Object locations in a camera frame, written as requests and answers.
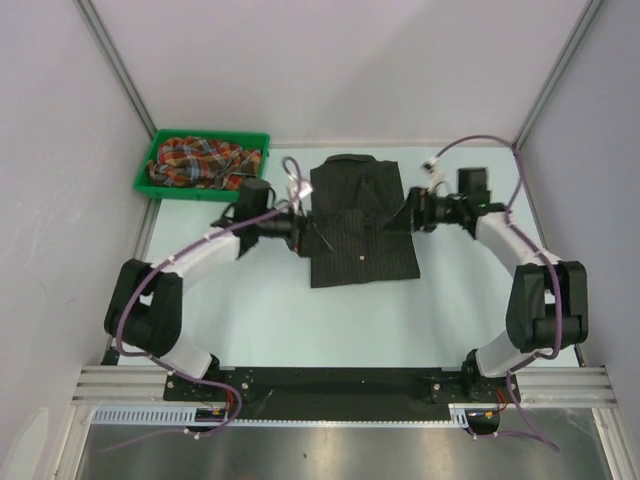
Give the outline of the black pinstripe long sleeve shirt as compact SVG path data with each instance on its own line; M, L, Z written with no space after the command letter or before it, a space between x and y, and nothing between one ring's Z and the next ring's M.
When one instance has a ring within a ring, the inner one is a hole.
M399 166L365 154L338 154L312 169L311 213L333 248L311 258L313 289L421 276L411 234L385 224L404 205Z

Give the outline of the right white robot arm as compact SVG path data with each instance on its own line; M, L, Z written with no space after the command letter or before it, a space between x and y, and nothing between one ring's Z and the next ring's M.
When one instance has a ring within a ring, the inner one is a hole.
M534 242L506 205L492 201L486 169L459 169L457 186L446 196L435 185L411 188L385 227L431 233L439 225L458 225L510 274L504 331L469 352L456 376L466 398L488 402L495 391L511 390L508 374L587 339L587 272L581 262L565 261Z

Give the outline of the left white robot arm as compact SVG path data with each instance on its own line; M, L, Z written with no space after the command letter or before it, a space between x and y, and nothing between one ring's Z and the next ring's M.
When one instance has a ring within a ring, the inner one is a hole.
M308 180L294 180L288 197L269 205L271 184L247 180L236 201L193 243L157 263L125 262L104 321L119 353L146 357L181 373L199 399L214 397L221 376L212 369L214 356L183 330L184 294L215 269L239 260L262 237L282 239L292 252L305 256L317 233L302 209L302 200L312 191Z

